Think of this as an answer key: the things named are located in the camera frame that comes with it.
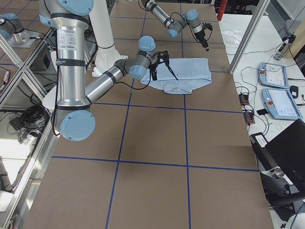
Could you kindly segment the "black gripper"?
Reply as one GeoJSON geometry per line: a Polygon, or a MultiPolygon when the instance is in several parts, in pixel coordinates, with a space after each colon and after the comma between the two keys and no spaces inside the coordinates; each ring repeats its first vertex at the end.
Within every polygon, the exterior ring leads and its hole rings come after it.
{"type": "Polygon", "coordinates": [[[196,39],[199,41],[199,43],[202,45],[203,48],[208,52],[209,51],[209,44],[207,40],[205,39],[205,32],[197,32],[195,33],[196,39]]]}
{"type": "Polygon", "coordinates": [[[149,66],[150,69],[150,74],[152,76],[152,80],[156,81],[157,80],[157,67],[159,64],[164,63],[169,70],[169,72],[174,76],[174,78],[178,81],[177,76],[175,75],[174,71],[169,65],[169,54],[167,51],[163,52],[156,52],[152,56],[152,63],[149,66]]]}

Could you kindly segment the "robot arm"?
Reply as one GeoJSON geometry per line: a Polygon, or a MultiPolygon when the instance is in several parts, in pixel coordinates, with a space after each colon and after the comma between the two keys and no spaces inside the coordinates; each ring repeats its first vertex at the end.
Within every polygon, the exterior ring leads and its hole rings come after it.
{"type": "Polygon", "coordinates": [[[142,79],[147,72],[156,78],[159,64],[169,63],[167,51],[157,51],[152,37],[139,39],[134,58],[122,56],[114,46],[107,3],[104,0],[41,0],[41,23],[56,29],[57,70],[55,105],[51,116],[54,134],[70,141],[82,141],[94,131],[96,121],[90,111],[124,76],[142,79]],[[85,31],[93,28],[94,56],[99,77],[85,83],[85,31]]]}
{"type": "Polygon", "coordinates": [[[210,23],[203,23],[199,19],[196,9],[191,9],[184,14],[173,12],[170,16],[154,1],[142,0],[143,7],[150,11],[168,30],[171,37],[177,37],[182,30],[189,26],[195,40],[208,52],[209,44],[205,38],[205,30],[213,30],[210,23]]]}

